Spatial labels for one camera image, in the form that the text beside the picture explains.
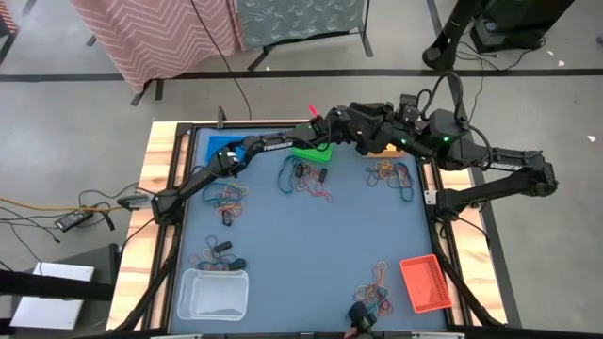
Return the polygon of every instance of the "pink fabric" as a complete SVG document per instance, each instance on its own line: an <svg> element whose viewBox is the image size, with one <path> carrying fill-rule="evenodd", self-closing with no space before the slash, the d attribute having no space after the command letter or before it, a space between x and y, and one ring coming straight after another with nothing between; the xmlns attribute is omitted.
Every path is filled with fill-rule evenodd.
<svg viewBox="0 0 603 339"><path fill-rule="evenodd" d="M134 92L218 54L189 0L71 0ZM233 0L194 0L225 55L242 46Z"/></svg>

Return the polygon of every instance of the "blue mat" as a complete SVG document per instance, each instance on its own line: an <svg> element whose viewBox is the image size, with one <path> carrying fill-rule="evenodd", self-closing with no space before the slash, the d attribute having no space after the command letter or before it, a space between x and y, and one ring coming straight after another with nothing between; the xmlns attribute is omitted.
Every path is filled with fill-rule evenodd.
<svg viewBox="0 0 603 339"><path fill-rule="evenodd" d="M267 134L275 130L202 129L197 137L195 165L205 160L211 136ZM354 303L356 286L374 281L371 269L381 260L388 269L385 285L392 291L394 313L381 316L380 331L443 330L444 313L417 315L411 306L399 261L432 253L420 198L415 160L402 158L415 180L415 198L403 202L399 191L381 181L366 184L366 167L376 160L363 159L353 145L334 148L325 182L333 203L307 192L286 195L277 185L283 160L291 150L256 156L236 181L249 188L245 210L225 227L215 208L205 204L201 192L191 197L176 275L170 322L171 334L275 333L345 331L346 313ZM180 278L189 268L190 254L201 255L205 239L231 241L228 251L247 261L249 303L237 322L183 320L175 312Z"/></svg>

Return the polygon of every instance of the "orange basket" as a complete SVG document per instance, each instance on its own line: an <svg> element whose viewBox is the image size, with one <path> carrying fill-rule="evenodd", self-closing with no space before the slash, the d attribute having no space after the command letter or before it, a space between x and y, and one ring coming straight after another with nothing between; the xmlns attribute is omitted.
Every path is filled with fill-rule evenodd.
<svg viewBox="0 0 603 339"><path fill-rule="evenodd" d="M440 265L433 254L399 262L415 313L452 306Z"/></svg>

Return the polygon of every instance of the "gray floor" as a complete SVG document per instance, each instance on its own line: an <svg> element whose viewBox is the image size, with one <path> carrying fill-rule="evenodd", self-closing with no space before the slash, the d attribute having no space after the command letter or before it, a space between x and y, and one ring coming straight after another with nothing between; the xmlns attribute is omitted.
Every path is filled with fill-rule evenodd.
<svg viewBox="0 0 603 339"><path fill-rule="evenodd" d="M19 18L24 0L8 0L22 30L0 74L114 73L101 46L85 43L90 32L69 1L38 1ZM453 6L437 0L443 21ZM547 47L524 57L518 69L603 67L603 3L578 0L546 35ZM424 0L379 0L371 5L369 37L374 58L365 58L357 36L277 48L262 64L272 70L425 69L420 53L434 33ZM257 51L230 56L244 68ZM517 52L501 53L501 66ZM478 69L459 62L457 69ZM196 71L224 71L212 57ZM350 101L395 102L400 93L430 88L431 77L344 77L240 80L254 119L308 117L307 106L325 112ZM86 188L116 192L136 182L153 121L209 120L223 105L230 119L247 110L232 80L177 80L165 83L164 99L153 89L138 107L130 88L116 82L0 83L0 187L3 197L35 204L72 205ZM469 108L480 79L464 79ZM448 87L433 107L452 109ZM545 150L561 182L546 199L512 197L493 203L513 290L525 327L603 332L601 261L603 230L597 220L603 166L603 77L486 78L474 124L497 146ZM599 137L590 142L587 136ZM486 173L486 179L497 175ZM117 231L99 225L58 234L22 227L19 234L44 261L59 260L125 238L129 215L115 213ZM0 260L12 268L32 267L35 259L10 228L0 227ZM0 316L9 313L0 299Z"/></svg>

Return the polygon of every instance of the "green object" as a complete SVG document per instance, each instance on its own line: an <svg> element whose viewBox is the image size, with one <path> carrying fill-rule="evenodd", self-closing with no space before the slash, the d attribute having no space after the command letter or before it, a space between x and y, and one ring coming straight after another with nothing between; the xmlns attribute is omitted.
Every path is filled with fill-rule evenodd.
<svg viewBox="0 0 603 339"><path fill-rule="evenodd" d="M326 144L320 144L318 146L319 149L324 149ZM293 155L298 156L300 158L312 160L314 162L318 162L320 164L326 164L329 160L331 160L331 154L333 153L333 145L329 145L324 152L319 152L317 150L300 150L299 148L293 148Z"/></svg>

